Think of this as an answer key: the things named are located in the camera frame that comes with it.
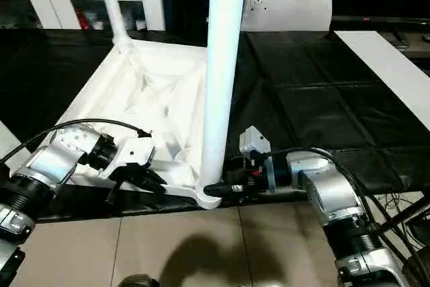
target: white plastic base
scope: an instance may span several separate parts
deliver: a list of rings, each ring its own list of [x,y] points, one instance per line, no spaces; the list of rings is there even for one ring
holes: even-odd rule
[[[207,196],[199,178],[202,162],[206,48],[131,40],[115,45],[59,122],[110,118],[153,132],[156,153],[151,169],[166,182],[168,194],[193,198],[215,208],[220,198]],[[117,139],[135,132],[94,124]],[[80,166],[71,180],[85,186],[111,187],[97,172]],[[122,189],[139,190],[129,184]]]

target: robotic arm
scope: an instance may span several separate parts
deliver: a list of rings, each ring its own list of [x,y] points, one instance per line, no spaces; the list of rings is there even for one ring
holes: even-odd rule
[[[48,146],[40,147],[0,186],[0,286],[8,286],[24,260],[21,245],[35,222],[78,164],[99,170],[99,177],[116,182],[108,196],[124,181],[155,193],[164,193],[165,183],[149,169],[155,151],[150,134],[114,139],[84,124],[57,130]]]
[[[78,164],[99,170],[99,177],[124,181],[162,194],[165,183],[149,169],[155,149],[149,134],[115,145],[112,137],[84,124],[57,130],[50,144],[39,148],[0,187],[0,286],[8,286],[24,260],[19,249],[35,221],[55,198]],[[224,183],[206,186],[205,193],[225,197],[276,191],[304,190],[318,214],[335,255],[341,286],[409,287],[391,252],[372,230],[372,223],[352,185],[331,162],[326,151],[270,154],[270,143],[256,128],[241,135],[242,157],[227,163]]]
[[[205,193],[304,190],[333,250],[340,286],[409,287],[391,252],[375,234],[353,186],[324,156],[329,155],[326,151],[270,154],[269,141],[254,127],[241,134],[240,150],[243,158],[230,169],[227,165],[224,173],[230,184],[206,186]]]

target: red object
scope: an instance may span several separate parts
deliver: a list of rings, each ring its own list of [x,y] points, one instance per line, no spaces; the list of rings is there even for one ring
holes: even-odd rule
[[[75,11],[76,11],[76,16],[78,17],[79,25],[81,25],[81,28],[83,30],[89,30],[90,25],[89,25],[89,22],[87,21],[87,18],[85,17],[85,15],[83,15],[81,13],[80,9],[76,9]]]

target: floor tile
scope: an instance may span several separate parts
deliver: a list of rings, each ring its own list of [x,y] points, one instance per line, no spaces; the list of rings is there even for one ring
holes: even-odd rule
[[[162,286],[250,286],[237,208],[123,218],[114,279],[148,274]]]
[[[256,287],[337,286],[333,254],[309,203],[240,208]]]
[[[13,287],[109,287],[120,219],[39,224]]]

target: wire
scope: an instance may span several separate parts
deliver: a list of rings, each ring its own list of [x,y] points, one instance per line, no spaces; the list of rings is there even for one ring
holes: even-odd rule
[[[379,203],[379,201],[373,195],[369,195],[369,198],[372,200],[372,202],[376,205],[376,207],[382,213],[382,215],[384,216],[386,221],[389,221],[392,219],[391,216],[385,211],[385,209],[381,205],[381,203]],[[402,231],[399,229],[398,226],[393,226],[392,230],[400,238],[400,240],[402,240],[403,244],[406,246],[408,251],[411,253],[415,264],[418,266],[419,275],[415,274],[415,276],[420,281],[422,281],[424,286],[430,287],[430,277],[427,273],[427,270],[425,269],[424,263],[421,261],[421,258],[418,256],[418,253],[414,250],[413,246],[409,243],[409,240],[403,235]]]
[[[427,218],[428,216],[430,216],[430,208],[423,210],[419,216],[421,216],[423,218]]]
[[[410,200],[407,199],[407,197],[404,194],[401,193],[389,193],[389,194],[385,194],[385,205],[384,208],[385,210],[387,210],[387,208],[389,209],[396,209],[397,213],[400,213],[402,210],[400,209],[400,202],[406,202],[408,204],[413,204]],[[417,240],[413,234],[407,229],[406,225],[404,222],[402,222],[401,224],[402,226],[402,230],[403,233],[405,235],[405,237],[409,240],[409,243],[415,248],[415,249],[422,249],[424,248],[424,244],[422,244],[422,242],[420,242],[419,240]]]
[[[365,197],[366,194],[369,196],[370,200],[376,205],[376,207],[381,211],[381,213],[384,215],[386,220],[391,219],[391,216],[387,213],[387,211],[384,209],[384,207],[381,205],[381,203],[368,191],[366,186],[358,179],[358,177],[356,177],[350,171],[346,170],[346,168],[344,168],[336,160],[334,160],[332,154],[328,153],[327,151],[322,150],[322,149],[318,149],[318,148],[296,147],[296,148],[283,149],[281,151],[276,151],[273,153],[268,153],[268,154],[266,154],[266,156],[274,156],[274,155],[280,155],[280,154],[287,155],[288,153],[293,153],[293,152],[298,152],[298,151],[308,151],[310,153],[316,153],[316,154],[319,154],[319,155],[323,156],[324,158],[328,159],[329,161],[331,161],[335,165],[337,170],[342,175],[344,175],[347,178],[347,180],[351,183],[351,185],[353,185],[355,187],[355,189],[357,190],[357,193],[359,195],[361,203],[363,204],[363,207],[365,208],[365,211],[366,211],[367,216],[369,217],[369,220],[371,223],[376,223],[376,221],[375,221],[374,215],[372,214],[372,211],[370,210],[368,201],[366,200],[366,197]],[[430,287],[430,276],[427,273],[425,266],[424,266],[423,262],[421,261],[421,258],[419,257],[418,253],[414,250],[414,247],[409,243],[409,240],[403,235],[402,231],[399,229],[398,226],[393,227],[392,230],[402,240],[402,242],[404,243],[406,248],[411,253],[416,265],[418,266],[417,271],[415,270],[414,267],[411,266],[411,269],[412,269],[414,275],[418,278],[418,280],[422,281],[423,286]],[[389,241],[385,235],[379,234],[379,236],[381,237],[381,239],[384,242]],[[389,242],[389,244],[387,244],[387,245],[390,246],[389,248],[391,250],[393,250],[393,252],[395,254],[401,254],[401,252],[391,242]],[[405,257],[402,257],[399,259],[402,259],[402,262],[404,264],[407,263],[407,261],[406,261],[406,263],[404,262],[404,260],[406,259]]]
[[[124,128],[129,128],[131,130],[134,130],[138,133],[139,137],[151,137],[151,134],[143,131],[142,129],[139,129],[138,127],[135,127],[131,124],[127,124],[125,122],[117,121],[117,120],[111,120],[111,119],[103,119],[103,118],[85,118],[85,119],[75,119],[70,120],[66,122],[62,122],[60,124],[56,124],[55,126],[45,129],[38,134],[35,134],[32,138],[28,139],[27,141],[24,141],[21,143],[18,147],[14,148],[12,151],[8,152],[3,158],[0,159],[0,165],[4,164],[7,160],[12,158],[18,151],[20,151],[23,148],[26,148],[31,142],[34,142],[41,136],[44,136],[46,134],[49,134],[50,132],[64,128],[66,126],[72,126],[73,124],[83,124],[86,122],[94,122],[94,123],[102,123],[102,124],[116,124],[118,126],[122,126]]]

